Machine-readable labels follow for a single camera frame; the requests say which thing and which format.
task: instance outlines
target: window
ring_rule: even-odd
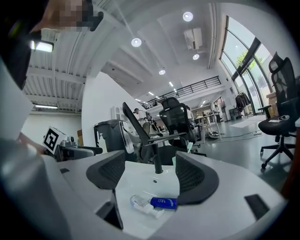
[[[228,29],[238,36],[238,38],[242,40],[248,48],[251,46],[255,36],[242,24],[233,18],[229,18]]]
[[[235,69],[234,65],[230,62],[229,58],[225,54],[223,54],[221,59],[225,63],[225,65],[226,65],[225,67],[227,67],[228,70],[230,71],[231,75],[233,75],[234,72],[236,71],[236,69]]]
[[[237,68],[248,50],[232,33],[228,32],[224,52],[227,53]]]
[[[228,18],[221,61],[238,92],[249,95],[254,114],[261,114],[258,109],[267,104],[266,95],[273,91],[269,72],[271,58],[259,39],[242,24]]]

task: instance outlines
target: fluorescent light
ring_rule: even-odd
[[[131,40],[131,45],[133,47],[139,47],[141,44],[142,44],[141,39],[139,39],[137,37]]]
[[[185,12],[182,17],[186,22],[190,22],[193,20],[193,14],[191,12]]]
[[[47,106],[47,105],[35,105],[37,108],[48,108],[48,109],[58,109],[56,106]]]
[[[194,56],[193,56],[193,60],[197,60],[199,58],[199,54],[195,54]]]
[[[165,74],[165,70],[160,70],[158,73],[159,73],[159,75],[164,75]]]
[[[32,50],[40,50],[40,51],[52,53],[53,44],[48,43],[48,42],[41,42],[41,41],[38,41],[38,42],[31,41],[30,42],[30,48]]]

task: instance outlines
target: ceiling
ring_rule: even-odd
[[[94,32],[42,30],[54,43],[52,53],[33,51],[23,92],[32,102],[57,105],[59,111],[81,112],[87,75],[99,71],[112,77],[134,98],[148,101],[174,88],[195,83],[205,71],[211,45],[208,4],[197,0],[93,0],[104,19]],[[193,13],[185,22],[185,11]],[[201,28],[203,46],[188,50],[184,31]],[[142,40],[133,47],[131,39]],[[165,75],[159,75],[161,69]]]

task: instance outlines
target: chair base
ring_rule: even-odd
[[[271,146],[264,146],[261,148],[261,156],[263,155],[263,150],[264,149],[275,149],[275,152],[272,153],[271,156],[268,157],[268,159],[262,164],[262,168],[265,169],[268,162],[271,161],[278,153],[284,152],[291,160],[293,159],[293,154],[289,149],[295,148],[295,144],[285,144],[285,137],[281,136],[280,138],[280,143],[276,145],[271,145]]]

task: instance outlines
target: railing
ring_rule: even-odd
[[[154,99],[148,101],[147,104],[141,104],[141,105],[145,109],[152,108],[152,107],[155,107],[155,106],[161,104],[161,102],[166,98],[171,98],[171,97],[181,98],[186,95],[193,94],[195,92],[199,92],[199,91],[202,91],[202,90],[214,87],[214,86],[218,86],[220,84],[221,84],[221,82],[219,80],[219,76],[211,77],[211,78],[205,79],[203,81],[196,82],[196,83],[193,83],[186,87],[177,89],[176,92],[172,91],[172,92],[166,93],[162,96],[159,96],[158,98],[154,98]]]

